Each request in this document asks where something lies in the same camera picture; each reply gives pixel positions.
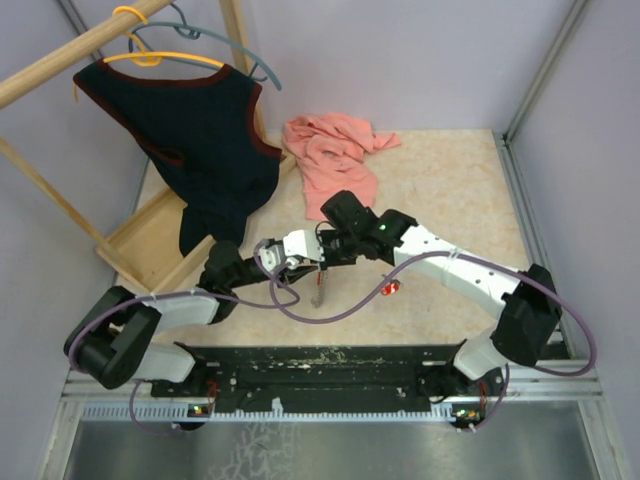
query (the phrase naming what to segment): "clothes rack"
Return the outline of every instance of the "clothes rack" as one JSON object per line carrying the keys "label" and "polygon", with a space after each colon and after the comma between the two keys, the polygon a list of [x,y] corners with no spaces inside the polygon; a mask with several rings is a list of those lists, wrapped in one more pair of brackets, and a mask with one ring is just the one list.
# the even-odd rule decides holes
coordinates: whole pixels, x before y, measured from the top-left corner
{"label": "clothes rack", "polygon": [[[132,5],[142,15],[149,17],[171,3],[172,0],[139,0]],[[240,0],[219,0],[229,39],[248,47],[248,37]],[[52,77],[91,55],[106,43],[129,31],[140,19],[129,12],[118,13],[33,64],[0,83],[0,109],[10,105]],[[235,67],[249,74],[253,63],[242,52],[233,51]],[[254,122],[264,139],[264,120],[260,105],[256,106]],[[97,253],[104,258],[132,287],[141,291],[169,291],[196,268],[207,256],[214,243],[208,236],[187,257],[178,250],[177,235],[184,202],[167,189],[142,207],[109,236],[105,236],[69,202],[36,168],[11,144],[0,136],[0,153],[7,157],[36,187],[84,230],[95,242]],[[295,167],[293,157],[283,159],[280,176]],[[141,241],[158,236],[158,228],[175,230],[173,237],[163,236],[165,242],[148,258],[138,254],[144,250]]]}

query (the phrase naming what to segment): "yellow clothes hanger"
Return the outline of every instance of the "yellow clothes hanger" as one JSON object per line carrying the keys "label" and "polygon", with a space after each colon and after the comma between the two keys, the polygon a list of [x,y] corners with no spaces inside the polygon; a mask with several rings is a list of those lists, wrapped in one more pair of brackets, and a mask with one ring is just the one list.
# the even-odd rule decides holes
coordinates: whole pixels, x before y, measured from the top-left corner
{"label": "yellow clothes hanger", "polygon": [[[136,17],[138,17],[140,21],[142,21],[142,23],[144,24],[149,23],[149,20],[147,20],[147,17],[145,17],[141,12],[139,12],[134,7],[131,7],[128,5],[117,7],[113,11],[112,15],[115,15],[116,13],[120,13],[120,12],[132,13]],[[102,60],[104,63],[115,62],[117,60],[130,59],[133,61],[133,63],[135,63],[136,65],[139,65],[140,67],[155,67],[157,65],[160,65],[160,63],[162,63],[163,57],[168,57],[168,58],[184,58],[187,60],[195,60],[195,61],[206,63],[209,65],[214,65],[219,68],[224,66],[223,62],[214,60],[213,58],[203,57],[202,55],[194,55],[192,53],[166,52],[166,51],[149,52],[147,51],[145,46],[142,44],[140,39],[137,37],[137,35],[133,35],[132,33],[129,33],[129,32],[125,33],[125,35],[136,43],[140,51],[133,52],[133,53],[122,53],[120,55],[112,55],[111,57],[104,58]]]}

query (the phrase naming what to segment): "red trim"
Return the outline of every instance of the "red trim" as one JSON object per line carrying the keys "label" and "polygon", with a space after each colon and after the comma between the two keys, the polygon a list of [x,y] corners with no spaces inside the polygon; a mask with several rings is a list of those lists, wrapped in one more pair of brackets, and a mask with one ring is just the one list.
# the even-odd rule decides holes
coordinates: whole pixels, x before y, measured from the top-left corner
{"label": "red trim", "polygon": [[193,78],[191,80],[156,80],[152,78],[131,77],[125,73],[114,70],[110,64],[104,63],[102,59],[96,61],[96,65],[114,77],[118,77],[135,85],[144,85],[145,87],[207,87],[224,80],[233,71],[233,67],[225,63],[216,73],[204,78]]}
{"label": "red trim", "polygon": [[170,163],[171,165],[175,165],[177,167],[181,167],[184,165],[184,154],[180,150],[177,150],[175,148],[156,147],[151,142],[147,141],[135,128],[133,128],[131,124],[122,115],[120,115],[120,113],[115,108],[113,108],[113,106],[111,106],[110,103],[106,102],[101,96],[96,94],[93,90],[89,89],[89,87],[87,87],[85,83],[80,80],[77,73],[73,76],[73,81],[76,85],[78,85],[78,88],[80,88],[84,93],[87,94],[87,96],[91,100],[96,102],[96,104],[98,104],[105,112],[111,115],[116,122],[122,125],[133,136],[135,141],[138,142],[142,147],[146,148],[150,152],[153,152],[158,156],[158,158],[164,160],[167,163]]}
{"label": "red trim", "polygon": [[256,104],[258,103],[258,97],[262,92],[262,85],[256,83],[253,87],[253,91],[251,92],[251,96],[249,97],[249,105],[247,106],[247,128],[249,129],[249,138],[251,138],[251,143],[256,147],[258,152],[263,155],[268,155],[270,157],[277,157],[280,159],[282,155],[282,150],[278,147],[274,147],[273,145],[269,145],[264,140],[260,138],[258,132],[256,132],[256,125],[253,121],[256,113]]}

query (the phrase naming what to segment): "red object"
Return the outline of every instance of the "red object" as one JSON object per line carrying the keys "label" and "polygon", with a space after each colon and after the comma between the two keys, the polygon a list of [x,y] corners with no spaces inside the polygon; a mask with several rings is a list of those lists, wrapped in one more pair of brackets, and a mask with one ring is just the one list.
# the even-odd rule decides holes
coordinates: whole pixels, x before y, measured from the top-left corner
{"label": "red object", "polygon": [[400,282],[397,280],[393,280],[388,285],[382,287],[380,293],[386,296],[391,295],[392,293],[396,293],[398,290],[400,290]]}

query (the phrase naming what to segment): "gray floor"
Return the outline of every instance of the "gray floor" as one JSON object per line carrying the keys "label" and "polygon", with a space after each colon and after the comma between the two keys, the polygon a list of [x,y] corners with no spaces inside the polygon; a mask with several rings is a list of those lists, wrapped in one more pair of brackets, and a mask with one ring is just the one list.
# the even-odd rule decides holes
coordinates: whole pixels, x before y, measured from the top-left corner
{"label": "gray floor", "polygon": [[131,423],[84,422],[65,479],[588,480],[594,472],[577,406],[537,403],[504,405],[477,434],[443,425],[238,423],[162,438]]}

